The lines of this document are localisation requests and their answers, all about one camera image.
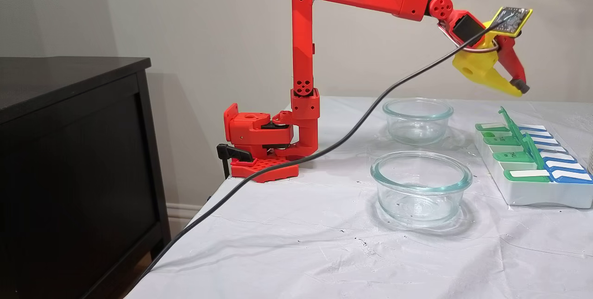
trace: dark wooden cabinet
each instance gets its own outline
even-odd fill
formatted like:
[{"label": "dark wooden cabinet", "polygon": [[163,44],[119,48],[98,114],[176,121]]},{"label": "dark wooden cabinet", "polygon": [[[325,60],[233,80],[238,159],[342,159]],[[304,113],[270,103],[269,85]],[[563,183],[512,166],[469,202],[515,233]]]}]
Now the dark wooden cabinet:
[{"label": "dark wooden cabinet", "polygon": [[107,298],[170,238],[148,58],[0,58],[0,298]]}]

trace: white pill organizer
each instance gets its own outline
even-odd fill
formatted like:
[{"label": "white pill organizer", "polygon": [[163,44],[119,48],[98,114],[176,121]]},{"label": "white pill organizer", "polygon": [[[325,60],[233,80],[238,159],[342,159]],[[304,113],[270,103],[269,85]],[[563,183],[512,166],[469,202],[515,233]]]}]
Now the white pill organizer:
[{"label": "white pill organizer", "polygon": [[591,208],[593,177],[542,125],[476,124],[475,143],[509,205]]}]

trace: wire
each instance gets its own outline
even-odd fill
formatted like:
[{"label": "wire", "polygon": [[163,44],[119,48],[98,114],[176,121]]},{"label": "wire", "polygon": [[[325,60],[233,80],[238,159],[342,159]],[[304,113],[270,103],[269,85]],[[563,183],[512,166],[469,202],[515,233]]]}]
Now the wire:
[{"label": "wire", "polygon": [[180,238],[182,238],[186,233],[188,233],[189,231],[191,231],[195,226],[197,226],[199,223],[201,223],[202,221],[204,221],[204,219],[206,219],[208,216],[212,215],[216,210],[218,210],[224,203],[227,202],[227,200],[229,200],[229,198],[233,197],[233,195],[235,195],[235,193],[237,193],[237,191],[239,191],[239,189],[241,189],[244,185],[246,185],[246,183],[248,183],[248,181],[251,181],[252,179],[254,179],[254,178],[256,178],[256,177],[258,177],[261,174],[264,174],[266,172],[271,172],[271,171],[276,170],[276,169],[285,168],[285,167],[288,167],[288,166],[293,166],[293,165],[298,165],[298,164],[303,164],[305,162],[309,162],[311,160],[315,160],[315,159],[317,159],[319,157],[322,157],[322,156],[328,154],[329,152],[333,151],[334,149],[338,148],[343,143],[345,143],[350,137],[352,137],[352,135],[356,132],[356,130],[358,130],[358,128],[360,128],[360,126],[362,126],[362,124],[365,122],[365,120],[371,115],[371,113],[373,112],[373,110],[375,110],[375,108],[379,105],[379,103],[381,103],[381,101],[385,97],[387,97],[389,95],[389,93],[392,92],[392,90],[394,90],[398,86],[402,85],[403,83],[406,83],[406,82],[410,81],[411,79],[414,79],[418,75],[421,75],[422,73],[424,73],[424,72],[432,69],[433,67],[435,67],[438,64],[444,62],[445,60],[451,58],[454,54],[456,54],[457,52],[460,52],[461,50],[463,50],[463,48],[465,48],[466,46],[468,46],[474,40],[482,37],[483,35],[485,35],[489,31],[491,31],[492,29],[494,29],[497,26],[501,25],[502,23],[506,22],[513,15],[514,14],[510,14],[506,18],[504,18],[504,19],[496,22],[495,24],[492,24],[491,26],[489,26],[488,28],[484,29],[483,31],[480,31],[480,33],[477,33],[476,35],[474,35],[474,37],[470,38],[467,42],[461,44],[455,50],[449,52],[448,54],[446,54],[442,58],[439,58],[438,60],[436,60],[432,64],[430,64],[430,65],[428,65],[428,66],[426,66],[426,67],[424,67],[422,69],[419,69],[415,73],[412,73],[411,75],[408,75],[407,77],[403,78],[402,80],[400,80],[400,81],[394,83],[393,85],[391,85],[379,97],[377,97],[377,99],[375,100],[375,102],[373,102],[373,104],[369,107],[369,109],[367,109],[366,113],[364,113],[364,115],[362,115],[362,117],[360,118],[360,120],[346,134],[346,136],[344,136],[343,138],[341,138],[335,144],[333,144],[333,145],[329,146],[328,148],[320,151],[319,153],[315,153],[315,154],[310,155],[308,157],[304,157],[304,158],[297,159],[297,160],[294,160],[294,161],[285,162],[283,164],[270,166],[270,167],[267,167],[267,168],[264,168],[264,169],[260,170],[259,172],[254,172],[250,176],[244,178],[243,181],[239,182],[239,184],[236,187],[234,187],[219,202],[217,202],[216,204],[214,204],[214,206],[212,206],[209,210],[207,210],[206,212],[204,212],[203,215],[201,215],[198,219],[196,219],[195,221],[193,221],[192,223],[190,223],[189,225],[187,225],[186,228],[184,228],[179,234],[177,234],[171,240],[171,242],[169,242],[169,244],[167,244],[167,246],[165,246],[165,248],[163,248],[163,250],[159,253],[159,255],[157,255],[157,257],[155,257],[155,259],[152,261],[152,263],[150,263],[150,265],[146,268],[146,270],[144,270],[144,272],[140,275],[140,277],[138,277],[138,279],[136,280],[136,282],[134,283],[134,285],[132,286],[132,288],[135,287],[140,282],[140,280],[142,280],[142,278],[144,278],[144,276],[146,276],[150,271],[152,271],[152,268],[154,268],[154,266],[158,263],[158,261],[161,260],[161,258],[163,257],[163,255],[165,255],[169,251],[169,249],[176,242],[179,241]]}]

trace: glass bowl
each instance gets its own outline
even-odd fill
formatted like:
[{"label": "glass bowl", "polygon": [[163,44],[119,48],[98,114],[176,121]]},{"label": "glass bowl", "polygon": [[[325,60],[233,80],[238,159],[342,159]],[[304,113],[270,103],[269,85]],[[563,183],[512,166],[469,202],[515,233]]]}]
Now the glass bowl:
[{"label": "glass bowl", "polygon": [[401,151],[377,159],[371,166],[381,208],[393,219],[418,227],[453,219],[472,172],[445,155]]},{"label": "glass bowl", "polygon": [[428,98],[394,100],[383,105],[389,135],[408,145],[436,143],[445,136],[453,107]]}]

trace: white tablecloth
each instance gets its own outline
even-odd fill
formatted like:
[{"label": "white tablecloth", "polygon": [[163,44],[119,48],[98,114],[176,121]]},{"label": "white tablecloth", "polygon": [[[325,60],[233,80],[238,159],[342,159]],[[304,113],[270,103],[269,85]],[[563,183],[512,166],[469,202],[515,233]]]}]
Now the white tablecloth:
[{"label": "white tablecloth", "polygon": [[[322,97],[320,149],[371,102]],[[342,147],[301,166],[299,177],[248,183],[128,299],[593,298],[593,210],[508,206],[472,137],[475,123],[503,121],[503,105],[517,123],[545,125],[585,164],[593,104],[447,102],[455,109],[447,136],[424,149],[464,162],[474,175],[451,223],[410,229],[377,207],[373,160],[412,149],[388,140],[377,109]],[[198,215],[238,182],[227,179]]]}]

